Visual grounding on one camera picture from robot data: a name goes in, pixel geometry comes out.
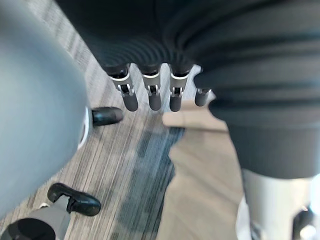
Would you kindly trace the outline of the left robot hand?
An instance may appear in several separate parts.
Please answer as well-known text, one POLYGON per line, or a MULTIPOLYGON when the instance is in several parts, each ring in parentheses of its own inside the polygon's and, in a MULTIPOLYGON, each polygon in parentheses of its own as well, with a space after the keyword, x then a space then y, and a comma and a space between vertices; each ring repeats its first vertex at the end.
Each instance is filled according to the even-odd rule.
POLYGON ((59 0, 100 66, 167 63, 211 90, 237 153, 254 240, 320 237, 317 0, 59 0))

